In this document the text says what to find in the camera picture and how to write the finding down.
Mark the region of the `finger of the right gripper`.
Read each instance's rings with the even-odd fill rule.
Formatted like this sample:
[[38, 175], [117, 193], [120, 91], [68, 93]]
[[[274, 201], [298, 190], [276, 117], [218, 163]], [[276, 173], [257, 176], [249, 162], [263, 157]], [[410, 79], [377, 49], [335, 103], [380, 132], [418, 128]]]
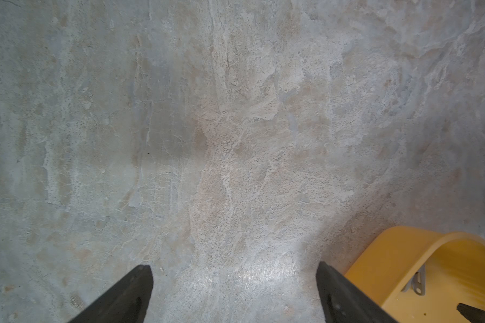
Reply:
[[458, 304], [457, 311], [471, 323], [485, 323], [485, 311], [466, 304]]

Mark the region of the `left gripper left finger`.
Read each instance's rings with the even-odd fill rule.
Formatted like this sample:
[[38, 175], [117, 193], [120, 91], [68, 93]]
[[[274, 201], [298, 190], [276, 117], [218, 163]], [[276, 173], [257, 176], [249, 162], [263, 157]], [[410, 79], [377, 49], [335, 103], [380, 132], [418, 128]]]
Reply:
[[151, 267], [138, 265], [70, 320], [70, 323], [143, 323], [153, 286]]

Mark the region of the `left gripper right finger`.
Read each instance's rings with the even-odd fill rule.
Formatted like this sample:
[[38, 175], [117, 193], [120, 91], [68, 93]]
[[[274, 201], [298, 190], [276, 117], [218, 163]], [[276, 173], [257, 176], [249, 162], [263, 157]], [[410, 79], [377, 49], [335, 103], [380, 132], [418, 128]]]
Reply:
[[395, 322], [345, 276], [321, 261], [316, 283], [326, 322]]

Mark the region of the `yellow plastic storage box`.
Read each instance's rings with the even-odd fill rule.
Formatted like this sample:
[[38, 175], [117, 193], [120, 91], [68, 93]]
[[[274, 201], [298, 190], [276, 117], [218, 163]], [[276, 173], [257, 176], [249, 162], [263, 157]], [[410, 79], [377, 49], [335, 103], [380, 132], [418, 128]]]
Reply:
[[[426, 294], [401, 290], [421, 266]], [[485, 240], [397, 226], [382, 232], [345, 277], [398, 322], [466, 322], [466, 304], [485, 311]]]

